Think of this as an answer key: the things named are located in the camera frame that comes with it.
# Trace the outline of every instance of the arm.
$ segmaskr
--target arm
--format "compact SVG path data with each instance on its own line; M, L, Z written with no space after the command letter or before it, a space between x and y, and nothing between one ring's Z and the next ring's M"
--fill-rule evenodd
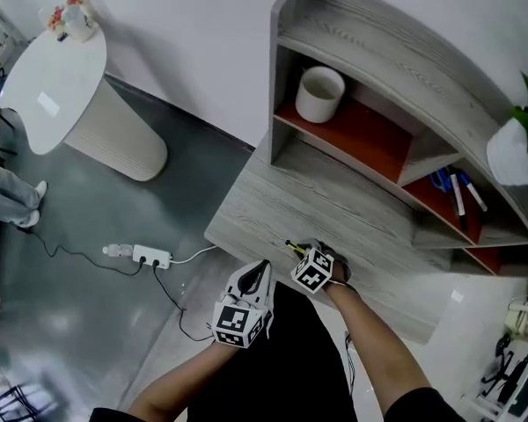
M335 262L334 268L342 268ZM334 278L341 276L334 271ZM430 387L413 355L387 324L348 287L330 284L326 293L344 318L354 347L370 377L383 415L411 390Z
M128 413L145 422L175 420L203 384L237 351L235 346L213 343L151 383L131 404Z

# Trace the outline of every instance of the flowers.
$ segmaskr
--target flowers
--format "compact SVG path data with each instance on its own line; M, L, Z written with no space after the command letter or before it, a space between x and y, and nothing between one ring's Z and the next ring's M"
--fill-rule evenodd
M67 0L67 4L83 4L84 0Z
M62 6L56 6L55 11L49 18L48 27L49 30L55 30L56 28L62 26L62 10L64 8Z

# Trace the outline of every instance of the black and white marker cube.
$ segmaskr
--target black and white marker cube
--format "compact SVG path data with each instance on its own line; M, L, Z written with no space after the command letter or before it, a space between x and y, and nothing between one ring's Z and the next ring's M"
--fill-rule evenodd
M333 263L333 257L312 248L291 271L291 279L315 294L333 276Z
M262 318L263 312L259 309L217 302L211 330L217 342L247 348L262 330Z

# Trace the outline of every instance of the pen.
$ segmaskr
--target pen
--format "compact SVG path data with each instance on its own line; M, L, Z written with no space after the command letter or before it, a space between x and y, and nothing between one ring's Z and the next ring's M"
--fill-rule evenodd
M302 255L305 255L306 251L303 250L301 247L299 247L299 245L297 244L293 244L290 240L287 240L285 242L285 244L290 247L293 251L298 251L299 253L301 253Z
M480 206L481 210L484 213L486 213L487 205L485 204L485 202L483 201L483 199L477 192L477 189L475 189L475 186L473 186L473 183L470 181L469 177L467 177L467 175L462 171L459 172L459 177L464 182L464 185L466 185L467 189L469 190L469 192L471 193L471 195L473 196L477 204Z
M462 231L467 231L466 209L464 208L464 200L461 198L461 192L459 190L458 176L454 170L450 172L450 181L451 187L454 190L456 206L458 207L459 227Z

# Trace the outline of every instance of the glove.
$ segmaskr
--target glove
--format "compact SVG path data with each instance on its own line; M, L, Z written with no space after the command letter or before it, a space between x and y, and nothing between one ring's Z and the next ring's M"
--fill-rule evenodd
M339 281L341 283L347 283L352 276L350 266L348 265L348 260L346 257L342 256L340 253L334 251L331 247L326 245L324 242L315 239L314 237L304 239L300 243L297 243L299 247L305 250L305 254L312 249L313 247L325 255L330 255L334 259L334 263L340 263L341 267L333 267L333 280ZM299 259L304 258L304 254L300 251L294 251Z

